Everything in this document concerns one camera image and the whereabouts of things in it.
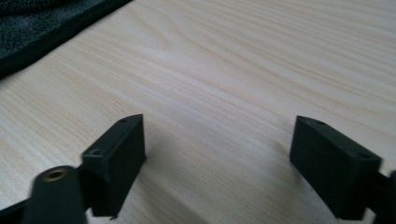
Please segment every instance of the dark gray cloth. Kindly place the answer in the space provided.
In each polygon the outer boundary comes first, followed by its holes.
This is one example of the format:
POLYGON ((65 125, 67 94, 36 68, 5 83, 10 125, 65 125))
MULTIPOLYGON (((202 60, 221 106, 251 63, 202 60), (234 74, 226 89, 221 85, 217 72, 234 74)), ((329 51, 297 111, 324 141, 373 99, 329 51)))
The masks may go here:
POLYGON ((0 78, 36 62, 130 1, 0 0, 0 78))

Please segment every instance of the wood grain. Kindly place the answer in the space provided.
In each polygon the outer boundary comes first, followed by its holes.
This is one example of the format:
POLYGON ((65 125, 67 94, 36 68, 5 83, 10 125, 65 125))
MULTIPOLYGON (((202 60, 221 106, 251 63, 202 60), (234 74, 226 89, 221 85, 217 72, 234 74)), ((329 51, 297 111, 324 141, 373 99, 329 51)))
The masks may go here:
POLYGON ((142 113, 148 160, 112 223, 361 223, 289 163, 294 120, 331 124, 388 174, 395 61, 392 0, 134 1, 0 82, 0 208, 142 113))

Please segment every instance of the light wood surface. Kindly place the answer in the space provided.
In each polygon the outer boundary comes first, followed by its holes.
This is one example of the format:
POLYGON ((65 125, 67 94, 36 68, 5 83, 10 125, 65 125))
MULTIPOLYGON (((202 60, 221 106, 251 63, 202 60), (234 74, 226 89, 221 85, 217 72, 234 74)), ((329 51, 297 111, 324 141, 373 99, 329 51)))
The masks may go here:
POLYGON ((395 62, 394 0, 134 1, 0 82, 0 208, 142 113, 148 160, 91 223, 371 223, 335 219, 290 142, 320 119, 396 169, 395 62))

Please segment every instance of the black plastic bracket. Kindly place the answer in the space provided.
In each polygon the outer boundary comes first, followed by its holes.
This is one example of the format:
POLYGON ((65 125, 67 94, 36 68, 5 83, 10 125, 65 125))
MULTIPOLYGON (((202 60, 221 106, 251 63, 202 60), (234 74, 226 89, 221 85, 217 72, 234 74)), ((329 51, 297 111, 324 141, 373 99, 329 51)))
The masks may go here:
POLYGON ((396 172, 378 172, 382 159, 326 123, 298 116, 290 161, 332 213, 361 220, 366 207, 375 223, 396 223, 396 172))
POLYGON ((29 199, 0 211, 0 223, 86 223, 117 217, 146 159, 143 115, 117 121, 81 155, 82 164, 51 168, 35 178, 29 199))

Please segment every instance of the screw hole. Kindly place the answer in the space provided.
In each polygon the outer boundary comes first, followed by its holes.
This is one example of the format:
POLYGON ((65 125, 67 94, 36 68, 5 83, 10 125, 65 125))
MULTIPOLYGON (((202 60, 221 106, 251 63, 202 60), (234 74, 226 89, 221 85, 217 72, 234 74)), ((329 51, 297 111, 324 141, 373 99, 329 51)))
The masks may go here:
POLYGON ((358 156, 360 157, 360 158, 362 158, 362 159, 370 159, 370 155, 367 155, 367 154, 365 154, 365 153, 359 153, 358 154, 358 156))
POLYGON ((96 148, 96 149, 91 150, 91 151, 90 151, 90 154, 91 154, 91 155, 94 155, 94 156, 100 156, 100 155, 102 155, 102 150, 96 148))
POLYGON ((66 175, 67 175, 67 171, 65 169, 54 170, 44 176, 44 181, 46 182, 56 181, 64 178, 64 176, 66 175))

